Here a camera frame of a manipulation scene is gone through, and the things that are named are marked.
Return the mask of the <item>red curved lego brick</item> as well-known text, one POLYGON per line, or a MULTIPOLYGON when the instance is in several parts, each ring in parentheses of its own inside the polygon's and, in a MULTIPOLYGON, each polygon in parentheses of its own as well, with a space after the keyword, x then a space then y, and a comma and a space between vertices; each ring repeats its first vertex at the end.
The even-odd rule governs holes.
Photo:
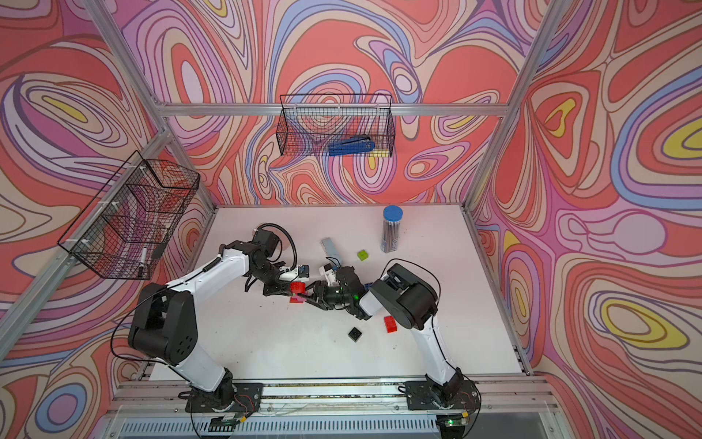
POLYGON ((303 294, 306 291, 306 285, 303 282, 290 283, 290 291, 292 294, 303 294))

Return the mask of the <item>black lego brick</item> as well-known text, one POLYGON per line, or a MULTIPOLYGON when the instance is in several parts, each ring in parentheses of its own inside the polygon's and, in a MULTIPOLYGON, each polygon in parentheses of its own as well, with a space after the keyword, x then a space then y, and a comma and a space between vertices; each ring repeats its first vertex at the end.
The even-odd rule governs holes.
POLYGON ((353 327, 351 329, 351 331, 349 331, 348 336, 352 341, 358 342, 358 340, 362 336, 362 332, 359 329, 357 329, 356 327, 353 327))

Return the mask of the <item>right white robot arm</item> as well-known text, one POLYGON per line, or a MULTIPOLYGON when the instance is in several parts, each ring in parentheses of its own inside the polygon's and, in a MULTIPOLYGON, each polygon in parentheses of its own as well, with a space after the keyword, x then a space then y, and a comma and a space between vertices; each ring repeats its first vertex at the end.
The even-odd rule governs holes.
POLYGON ((420 278, 411 268, 425 274, 430 271, 418 263, 392 258, 380 278, 364 285, 351 266, 333 271, 334 281, 315 281, 299 296, 305 303, 323 311, 345 311, 362 321, 386 313, 399 327, 411 332, 426 367, 422 382, 408 382, 403 393, 415 409, 431 406, 450 409, 462 395, 466 378, 453 366, 438 329, 437 315, 441 300, 441 283, 420 278))

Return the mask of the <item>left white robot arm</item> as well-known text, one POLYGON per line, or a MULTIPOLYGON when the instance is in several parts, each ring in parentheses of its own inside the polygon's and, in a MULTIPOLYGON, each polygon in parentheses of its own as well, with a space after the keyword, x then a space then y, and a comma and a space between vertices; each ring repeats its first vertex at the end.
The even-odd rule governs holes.
POLYGON ((236 279, 261 281, 267 293, 286 294, 290 283, 268 259, 266 248, 253 241, 223 244, 219 254, 190 274, 165 285, 151 283, 140 293, 128 345, 188 381, 188 410, 228 412, 237 404, 238 389, 229 369, 213 360, 199 342, 197 308, 236 279))

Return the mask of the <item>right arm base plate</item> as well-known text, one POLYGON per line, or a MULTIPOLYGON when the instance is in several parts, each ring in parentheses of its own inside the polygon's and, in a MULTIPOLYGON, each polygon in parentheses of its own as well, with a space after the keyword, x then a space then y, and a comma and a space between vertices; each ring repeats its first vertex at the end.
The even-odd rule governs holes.
POLYGON ((429 380, 410 380, 400 388, 410 411, 476 411, 481 406, 478 391, 471 382, 439 386, 429 380))

